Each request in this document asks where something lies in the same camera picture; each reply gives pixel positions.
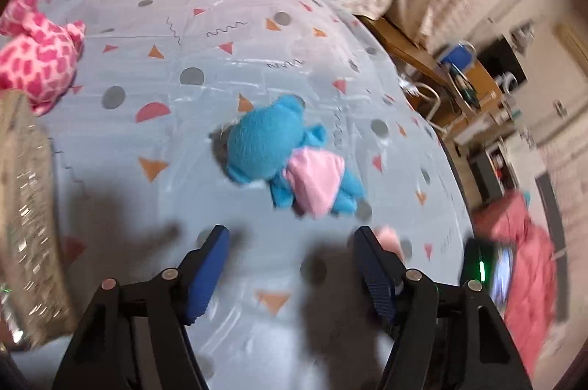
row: blue stuffed toy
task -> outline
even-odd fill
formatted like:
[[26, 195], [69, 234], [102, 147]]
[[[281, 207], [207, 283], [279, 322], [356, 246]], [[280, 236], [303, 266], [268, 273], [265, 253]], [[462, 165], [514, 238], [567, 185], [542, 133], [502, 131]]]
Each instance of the blue stuffed toy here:
[[355, 213], [363, 186], [343, 158], [322, 149], [324, 126], [305, 128], [303, 115], [294, 95], [244, 115], [229, 133], [227, 174], [241, 184], [268, 181], [277, 208], [292, 206], [296, 198], [315, 218], [329, 210]]

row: metal screw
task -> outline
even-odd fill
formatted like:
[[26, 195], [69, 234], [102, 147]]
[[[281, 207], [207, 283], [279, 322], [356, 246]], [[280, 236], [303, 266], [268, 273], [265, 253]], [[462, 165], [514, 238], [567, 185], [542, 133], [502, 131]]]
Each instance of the metal screw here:
[[110, 290], [116, 287], [116, 281], [114, 279], [104, 279], [102, 281], [102, 289]]
[[409, 281], [419, 281], [423, 278], [423, 275], [420, 273], [420, 271], [417, 271], [416, 269], [409, 269], [406, 272], [406, 278]]
[[482, 289], [482, 285], [479, 281], [468, 281], [467, 282], [467, 286], [471, 289], [474, 290], [474, 292], [480, 292]]
[[175, 267], [170, 267], [161, 273], [161, 277], [163, 277], [166, 281], [172, 281], [178, 277], [178, 270]]

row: pink fabric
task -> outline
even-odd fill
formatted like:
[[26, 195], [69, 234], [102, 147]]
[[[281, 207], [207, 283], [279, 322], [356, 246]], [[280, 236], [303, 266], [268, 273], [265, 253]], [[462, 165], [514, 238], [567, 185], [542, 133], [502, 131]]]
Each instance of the pink fabric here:
[[341, 156], [325, 149], [305, 147], [294, 150], [284, 177], [304, 212], [317, 219], [333, 207], [344, 170], [345, 160]]
[[377, 242], [384, 251], [390, 251], [396, 254], [401, 261], [404, 263], [404, 253], [402, 252], [401, 241], [398, 239], [396, 231], [388, 226], [382, 226], [376, 228], [374, 234], [376, 235]]
[[0, 17], [0, 34], [13, 37], [0, 50], [0, 90], [23, 90], [37, 116], [48, 112], [72, 83], [85, 28], [54, 24], [37, 0], [11, 0]]
[[548, 232], [531, 222], [524, 197], [519, 192], [507, 194], [478, 213], [474, 224], [476, 236], [516, 244], [505, 323], [527, 373], [533, 375], [554, 315], [553, 244]]

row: bed sheet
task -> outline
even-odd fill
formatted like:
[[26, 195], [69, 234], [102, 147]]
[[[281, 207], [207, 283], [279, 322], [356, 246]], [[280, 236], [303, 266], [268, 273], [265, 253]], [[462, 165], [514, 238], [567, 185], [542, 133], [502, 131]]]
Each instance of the bed sheet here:
[[[87, 24], [75, 82], [40, 119], [79, 308], [103, 279], [151, 278], [223, 224], [226, 269], [187, 330], [211, 388], [377, 382], [392, 341], [370, 318], [349, 237], [389, 225], [408, 267], [455, 284], [471, 224], [437, 136], [366, 28], [331, 0], [40, 3], [57, 23]], [[219, 130], [285, 93], [360, 177], [356, 216], [275, 210], [265, 184], [225, 176]], [[49, 386], [67, 342], [15, 360]]]

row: pink stuffed animal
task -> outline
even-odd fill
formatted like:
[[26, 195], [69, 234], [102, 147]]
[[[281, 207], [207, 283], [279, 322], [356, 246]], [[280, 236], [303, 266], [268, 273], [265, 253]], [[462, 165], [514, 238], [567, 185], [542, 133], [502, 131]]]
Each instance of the pink stuffed animal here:
[[47, 113], [74, 79], [85, 30], [54, 24], [37, 0], [11, 0], [0, 17], [0, 34], [14, 37], [0, 50], [0, 90], [23, 90], [35, 115]]

